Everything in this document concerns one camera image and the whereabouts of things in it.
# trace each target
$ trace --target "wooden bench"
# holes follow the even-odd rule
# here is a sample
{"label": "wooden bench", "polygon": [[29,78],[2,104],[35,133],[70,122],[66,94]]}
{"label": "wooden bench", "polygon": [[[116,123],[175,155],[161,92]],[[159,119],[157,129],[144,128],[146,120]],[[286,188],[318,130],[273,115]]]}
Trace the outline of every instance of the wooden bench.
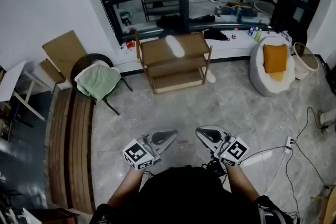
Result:
{"label": "wooden bench", "polygon": [[92,214],[91,177],[93,100],[72,89],[59,92],[50,131],[49,180],[51,200],[63,208]]}
{"label": "wooden bench", "polygon": [[52,117],[49,140],[49,180],[51,200],[55,205],[70,208],[68,199],[69,185],[65,178],[68,175],[69,135],[66,135],[68,111],[72,89],[60,91]]}
{"label": "wooden bench", "polygon": [[91,123],[93,100],[75,96],[69,142],[69,179],[72,207],[92,214],[95,211],[91,177]]}

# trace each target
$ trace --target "gray tile floor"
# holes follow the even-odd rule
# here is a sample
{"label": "gray tile floor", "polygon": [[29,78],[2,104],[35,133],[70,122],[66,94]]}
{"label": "gray tile floor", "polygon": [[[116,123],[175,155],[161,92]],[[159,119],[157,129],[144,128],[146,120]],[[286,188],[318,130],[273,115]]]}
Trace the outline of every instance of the gray tile floor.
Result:
{"label": "gray tile floor", "polygon": [[[96,206],[109,199],[129,169],[122,149],[133,138],[150,130],[173,128],[179,132],[175,142],[162,154],[162,161],[150,167],[150,171],[159,173],[169,167],[199,166],[210,161],[209,150],[195,136],[198,126],[219,124],[225,127],[249,145],[247,155],[251,155],[283,146],[287,136],[297,137],[306,124],[308,106],[315,112],[336,106],[336,97],[330,91],[321,65],[309,80],[302,84],[296,80],[287,92],[273,98],[263,97],[255,90],[249,80],[248,65],[247,60],[213,63],[210,69],[217,78],[216,83],[156,95],[144,74],[128,76],[126,79],[134,92],[120,84],[109,98],[120,116],[103,102],[97,103],[92,131]],[[311,111],[308,126],[298,144],[316,165],[324,181],[335,183],[335,132],[321,133],[315,127]],[[293,148],[288,174],[300,214],[305,223],[317,223],[320,204],[310,197],[320,193],[322,182],[297,147]],[[289,157],[282,148],[276,149],[267,152],[263,158],[250,158],[250,162],[243,163],[243,170],[261,195],[265,193],[282,210],[292,212],[296,211],[296,205],[285,174]]]}

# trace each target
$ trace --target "electrical outlet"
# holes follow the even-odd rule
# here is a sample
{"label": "electrical outlet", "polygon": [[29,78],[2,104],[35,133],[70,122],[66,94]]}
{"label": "electrical outlet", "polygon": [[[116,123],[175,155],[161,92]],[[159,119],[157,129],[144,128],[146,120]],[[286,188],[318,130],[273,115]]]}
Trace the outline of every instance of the electrical outlet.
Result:
{"label": "electrical outlet", "polygon": [[285,147],[285,153],[289,153],[290,150],[287,148],[287,147],[290,147],[292,148],[292,144],[290,143],[290,141],[292,140],[293,138],[292,137],[287,137],[287,141],[286,141],[286,147]]}

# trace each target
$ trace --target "wooden board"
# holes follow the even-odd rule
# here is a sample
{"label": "wooden board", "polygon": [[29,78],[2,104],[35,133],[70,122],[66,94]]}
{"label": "wooden board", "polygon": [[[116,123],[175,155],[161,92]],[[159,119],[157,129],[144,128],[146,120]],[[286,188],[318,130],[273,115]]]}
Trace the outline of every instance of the wooden board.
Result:
{"label": "wooden board", "polygon": [[332,224],[335,221],[336,215],[336,187],[333,188],[324,215],[323,224]]}
{"label": "wooden board", "polygon": [[45,43],[42,48],[68,81],[74,64],[87,54],[73,30]]}
{"label": "wooden board", "polygon": [[72,207],[92,214],[95,210],[91,177],[91,122],[93,101],[76,94],[71,117],[69,179]]}
{"label": "wooden board", "polygon": [[69,208],[67,197],[68,173],[65,159],[68,157],[66,127],[72,89],[59,92],[52,117],[49,144],[49,178],[51,200],[54,204]]}
{"label": "wooden board", "polygon": [[63,83],[65,81],[65,77],[60,72],[58,72],[58,70],[48,59],[42,61],[39,65],[56,84]]}
{"label": "wooden board", "polygon": [[176,59],[173,62],[164,63],[163,65],[148,67],[148,75],[152,78],[178,72],[186,72],[205,66],[206,60],[203,55],[190,59],[181,58]]}
{"label": "wooden board", "polygon": [[153,78],[156,93],[168,92],[203,84],[203,73],[200,69],[184,73]]}
{"label": "wooden board", "polygon": [[[185,52],[185,58],[209,53],[209,47],[203,38],[203,33],[180,35],[175,37]],[[157,39],[141,44],[142,60],[145,66],[162,64],[176,60],[165,39]]]}

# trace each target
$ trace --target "white table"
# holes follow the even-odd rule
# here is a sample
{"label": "white table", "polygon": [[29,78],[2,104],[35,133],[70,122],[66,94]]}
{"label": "white table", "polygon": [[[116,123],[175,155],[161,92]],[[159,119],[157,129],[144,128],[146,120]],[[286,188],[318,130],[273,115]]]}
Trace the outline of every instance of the white table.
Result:
{"label": "white table", "polygon": [[[38,116],[41,120],[45,120],[45,118],[38,113],[35,109],[33,109],[29,104],[29,98],[32,94],[32,90],[34,87],[34,84],[38,84],[43,88],[46,88],[48,91],[52,92],[52,88],[50,88],[48,85],[44,84],[42,81],[35,78],[33,75],[29,74],[26,71],[23,71],[23,68],[25,66],[26,61],[23,61],[13,67],[11,70],[6,72],[4,75],[1,83],[0,83],[0,102],[7,102],[11,99],[12,96],[15,96],[27,109],[32,111],[36,116]],[[26,99],[23,99],[19,94],[15,91],[15,86],[17,81],[20,78],[21,73],[23,73],[25,76],[27,76],[32,82],[30,83],[29,90],[26,95]]]}

